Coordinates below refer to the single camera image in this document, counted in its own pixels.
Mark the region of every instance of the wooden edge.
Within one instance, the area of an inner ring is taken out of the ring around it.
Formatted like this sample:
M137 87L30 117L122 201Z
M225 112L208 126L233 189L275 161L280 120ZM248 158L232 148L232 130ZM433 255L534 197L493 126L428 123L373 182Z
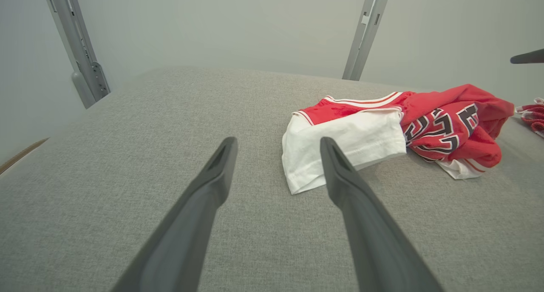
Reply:
M10 168L12 165L14 165L19 160L21 160L21 158L25 157L29 152L35 150L37 147L42 145L42 143L44 143L47 139L49 139L49 138L42 139L42 140L34 143L33 145L29 146L28 148L22 150L19 154L13 156L10 160L8 160L2 166L0 166L0 174L5 172L8 168Z

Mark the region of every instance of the gray wall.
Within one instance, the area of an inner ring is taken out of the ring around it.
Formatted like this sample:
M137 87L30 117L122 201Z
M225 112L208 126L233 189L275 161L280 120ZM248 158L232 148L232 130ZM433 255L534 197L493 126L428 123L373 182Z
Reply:
M472 83L517 105L544 97L543 0L388 0L361 81L426 91Z
M341 78L364 0L79 0L112 89L165 65Z
M0 0L0 163L85 108L46 0Z

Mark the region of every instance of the gray upholstered platform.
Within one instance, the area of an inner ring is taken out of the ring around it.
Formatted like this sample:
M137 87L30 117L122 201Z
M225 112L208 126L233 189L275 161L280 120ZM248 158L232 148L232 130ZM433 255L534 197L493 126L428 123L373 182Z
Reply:
M291 112L386 85L258 71L152 71L87 110L0 178L0 290L108 290L226 136L239 140L201 291L353 291L340 211L291 196ZM503 162L456 181L417 155L361 175L448 291L544 286L544 140L510 119Z

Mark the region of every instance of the red fabric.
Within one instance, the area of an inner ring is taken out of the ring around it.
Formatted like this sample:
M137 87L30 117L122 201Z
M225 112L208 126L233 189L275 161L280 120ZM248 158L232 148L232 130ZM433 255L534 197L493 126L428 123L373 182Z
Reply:
M501 161L495 143L514 106L473 85L444 92L391 94L386 98L356 101L327 97L301 110L311 123L348 116L359 111L397 107L407 146L428 161L474 159L490 168Z
M534 132L544 131L544 104L521 106L519 112L528 111L530 114L523 115L521 119L531 127Z

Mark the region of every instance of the basketball jersey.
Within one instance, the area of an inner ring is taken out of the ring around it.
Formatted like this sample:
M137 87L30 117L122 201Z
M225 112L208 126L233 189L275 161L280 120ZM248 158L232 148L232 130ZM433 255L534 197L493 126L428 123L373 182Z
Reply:
M402 112L400 126L407 147L424 160L437 162L456 179L478 177L501 161L495 138L514 112L510 102L473 85L462 85L444 92L394 92L375 100L327 96L294 114L309 125L318 125L384 108Z

